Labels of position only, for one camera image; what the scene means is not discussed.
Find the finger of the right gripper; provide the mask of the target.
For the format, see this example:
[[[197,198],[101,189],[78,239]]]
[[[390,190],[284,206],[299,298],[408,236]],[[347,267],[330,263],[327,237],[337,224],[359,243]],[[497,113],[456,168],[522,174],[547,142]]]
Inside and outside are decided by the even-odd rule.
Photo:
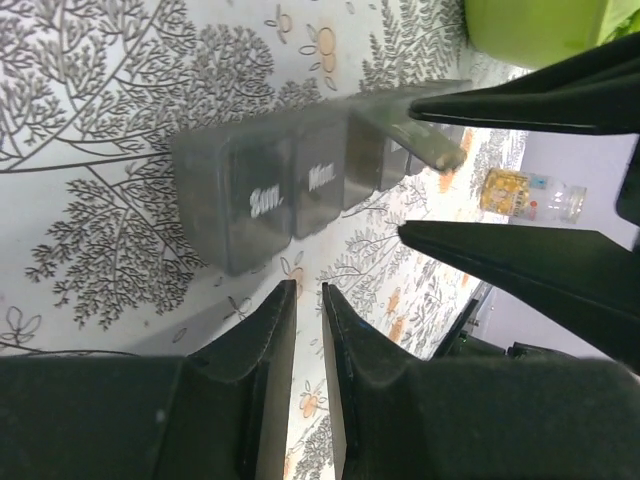
[[[600,232],[410,220],[402,243],[502,289],[610,358],[639,367],[639,256]]]
[[[639,35],[624,36],[507,83],[420,98],[420,121],[579,135],[639,132]]]

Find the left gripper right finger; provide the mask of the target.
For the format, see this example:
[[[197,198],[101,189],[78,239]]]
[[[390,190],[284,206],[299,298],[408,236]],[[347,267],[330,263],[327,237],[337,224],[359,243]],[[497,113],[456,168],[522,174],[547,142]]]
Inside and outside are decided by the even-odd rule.
[[[322,287],[339,479],[635,479],[639,384],[609,361],[422,360]]]

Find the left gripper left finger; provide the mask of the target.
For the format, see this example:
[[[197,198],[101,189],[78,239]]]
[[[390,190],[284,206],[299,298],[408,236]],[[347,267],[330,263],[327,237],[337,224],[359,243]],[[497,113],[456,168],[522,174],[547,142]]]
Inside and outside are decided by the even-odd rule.
[[[180,356],[1,361],[5,479],[279,479],[297,286]]]

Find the grey weekly pill organizer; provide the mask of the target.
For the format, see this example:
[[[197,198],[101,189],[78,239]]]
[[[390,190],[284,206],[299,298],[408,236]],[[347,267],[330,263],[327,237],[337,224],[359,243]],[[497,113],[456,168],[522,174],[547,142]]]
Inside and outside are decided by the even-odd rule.
[[[171,157],[187,240],[202,260],[238,276],[407,176],[457,170],[463,128],[420,122],[408,110],[469,88],[432,80],[179,132]]]

